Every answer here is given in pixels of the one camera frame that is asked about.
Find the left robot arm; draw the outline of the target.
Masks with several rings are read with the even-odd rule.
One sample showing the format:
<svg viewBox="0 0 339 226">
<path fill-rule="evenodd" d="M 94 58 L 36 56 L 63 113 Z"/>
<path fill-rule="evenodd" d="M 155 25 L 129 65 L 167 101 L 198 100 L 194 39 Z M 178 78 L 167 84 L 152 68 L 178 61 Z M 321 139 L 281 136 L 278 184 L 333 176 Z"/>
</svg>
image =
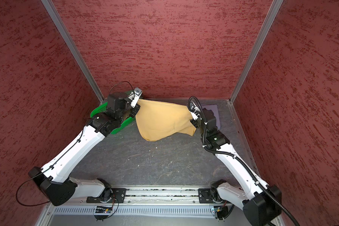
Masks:
<svg viewBox="0 0 339 226">
<path fill-rule="evenodd" d="M 29 177 L 50 203 L 60 206 L 70 199 L 87 197 L 101 203 L 115 200 L 111 185 L 105 180 L 75 179 L 70 175 L 99 142 L 135 119 L 141 95 L 139 88 L 130 94 L 108 95 L 106 102 L 92 111 L 80 134 L 63 151 L 42 167 L 29 171 Z"/>
</svg>

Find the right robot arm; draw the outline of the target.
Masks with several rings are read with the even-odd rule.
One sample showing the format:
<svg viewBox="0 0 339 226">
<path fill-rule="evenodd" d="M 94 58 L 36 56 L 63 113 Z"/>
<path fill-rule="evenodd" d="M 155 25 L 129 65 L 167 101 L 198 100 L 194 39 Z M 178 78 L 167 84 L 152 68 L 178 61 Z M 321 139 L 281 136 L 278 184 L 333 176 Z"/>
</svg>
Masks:
<svg viewBox="0 0 339 226">
<path fill-rule="evenodd" d="M 240 185 L 233 187 L 225 180 L 211 185 L 209 196 L 214 203 L 230 203 L 243 213 L 252 226 L 271 226 L 282 209 L 281 191 L 270 187 L 235 151 L 229 139 L 218 130 L 211 110 L 190 107 L 191 123 L 201 132 L 203 148 L 216 156 L 232 173 Z"/>
</svg>

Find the lavender skirt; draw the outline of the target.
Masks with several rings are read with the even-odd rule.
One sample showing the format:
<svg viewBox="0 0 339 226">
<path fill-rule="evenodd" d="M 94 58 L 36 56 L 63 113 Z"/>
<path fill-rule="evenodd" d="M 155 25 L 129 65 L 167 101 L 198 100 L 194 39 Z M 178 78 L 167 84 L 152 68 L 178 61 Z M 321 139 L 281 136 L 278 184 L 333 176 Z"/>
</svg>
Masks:
<svg viewBox="0 0 339 226">
<path fill-rule="evenodd" d="M 211 110 L 216 118 L 216 126 L 218 128 L 218 130 L 221 129 L 221 125 L 220 125 L 220 117 L 219 117 L 219 111 L 218 111 L 218 106 L 217 105 L 204 105 L 203 110 Z"/>
</svg>

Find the yellow skirt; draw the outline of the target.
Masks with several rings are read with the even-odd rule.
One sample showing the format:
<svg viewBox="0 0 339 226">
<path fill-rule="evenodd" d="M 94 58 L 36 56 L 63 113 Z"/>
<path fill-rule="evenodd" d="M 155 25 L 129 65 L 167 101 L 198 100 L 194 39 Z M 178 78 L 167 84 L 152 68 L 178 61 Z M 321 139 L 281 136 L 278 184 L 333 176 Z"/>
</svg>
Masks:
<svg viewBox="0 0 339 226">
<path fill-rule="evenodd" d="M 185 105 L 140 99 L 136 114 L 138 131 L 147 141 L 158 141 L 175 133 L 193 136 L 196 127 Z"/>
</svg>

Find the green plastic basket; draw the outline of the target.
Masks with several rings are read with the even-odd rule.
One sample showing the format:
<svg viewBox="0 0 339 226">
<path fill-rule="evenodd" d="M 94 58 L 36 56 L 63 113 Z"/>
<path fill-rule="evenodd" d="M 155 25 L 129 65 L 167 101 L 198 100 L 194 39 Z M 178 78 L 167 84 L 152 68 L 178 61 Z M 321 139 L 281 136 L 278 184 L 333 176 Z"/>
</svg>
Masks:
<svg viewBox="0 0 339 226">
<path fill-rule="evenodd" d="M 90 113 L 87 124 L 106 137 L 116 134 L 134 120 L 130 117 L 132 107 L 129 95 L 132 92 L 109 94 L 105 102 Z"/>
</svg>

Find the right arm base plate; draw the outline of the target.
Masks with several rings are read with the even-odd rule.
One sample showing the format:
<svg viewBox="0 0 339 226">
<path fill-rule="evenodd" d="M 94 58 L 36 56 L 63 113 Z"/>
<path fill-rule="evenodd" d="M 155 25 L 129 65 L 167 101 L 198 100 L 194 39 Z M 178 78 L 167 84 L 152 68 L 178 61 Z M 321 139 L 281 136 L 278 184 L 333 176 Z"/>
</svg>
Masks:
<svg viewBox="0 0 339 226">
<path fill-rule="evenodd" d="M 210 188 L 199 188 L 198 197 L 199 197 L 199 203 L 201 204 L 214 203 Z"/>
</svg>

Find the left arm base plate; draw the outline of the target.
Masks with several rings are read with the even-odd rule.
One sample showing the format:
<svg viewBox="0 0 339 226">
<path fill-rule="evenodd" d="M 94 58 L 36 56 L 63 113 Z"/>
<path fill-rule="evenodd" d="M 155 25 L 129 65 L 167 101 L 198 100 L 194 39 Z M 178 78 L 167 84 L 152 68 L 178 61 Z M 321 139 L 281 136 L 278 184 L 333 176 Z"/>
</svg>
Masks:
<svg viewBox="0 0 339 226">
<path fill-rule="evenodd" d="M 86 203 L 123 203 L 126 192 L 126 188 L 106 188 L 99 197 L 87 197 Z"/>
</svg>

